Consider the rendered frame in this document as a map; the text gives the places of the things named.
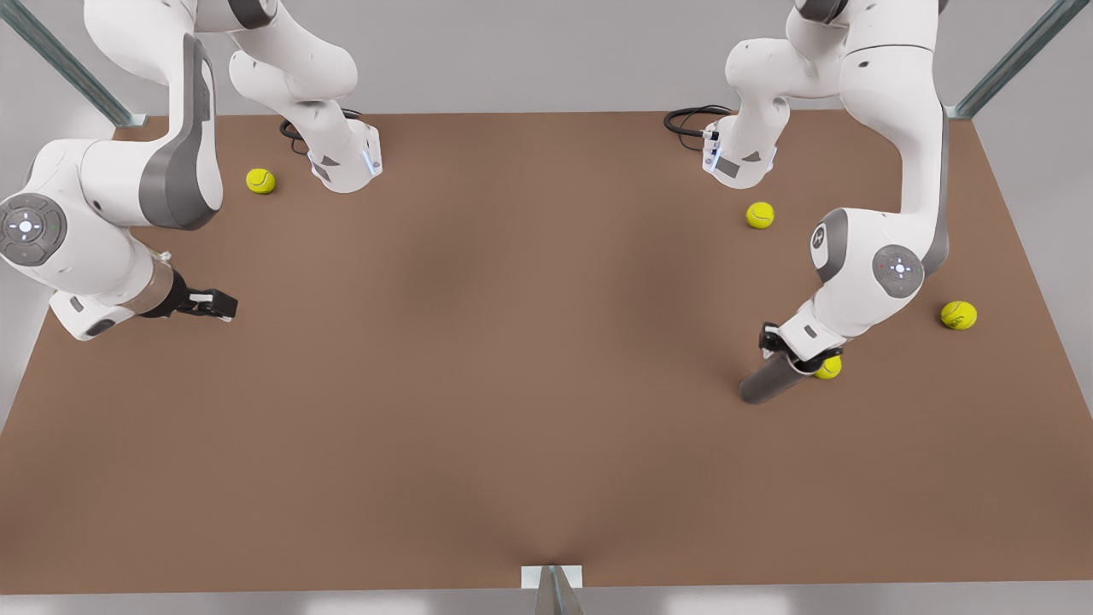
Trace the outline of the grey tennis ball tube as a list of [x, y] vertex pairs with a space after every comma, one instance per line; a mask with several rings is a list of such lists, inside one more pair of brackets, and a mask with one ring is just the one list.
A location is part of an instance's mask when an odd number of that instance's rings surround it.
[[739, 386], [741, 400], [751, 405], [764, 404], [815, 374], [814, 367], [810, 370], [799, 363], [792, 353], [772, 353], [762, 366], [743, 378]]

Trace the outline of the silver frame post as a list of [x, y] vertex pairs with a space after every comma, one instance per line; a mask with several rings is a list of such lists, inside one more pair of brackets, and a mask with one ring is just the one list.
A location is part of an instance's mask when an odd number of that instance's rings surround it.
[[1054, 0], [957, 105], [947, 108], [947, 116], [952, 120], [972, 120], [1090, 3], [1093, 0]]
[[20, 0], [0, 0], [0, 19], [114, 127], [146, 125], [145, 115], [130, 113]]
[[534, 590], [534, 615], [585, 615], [575, 592], [580, 588], [581, 565], [522, 566], [522, 590]]

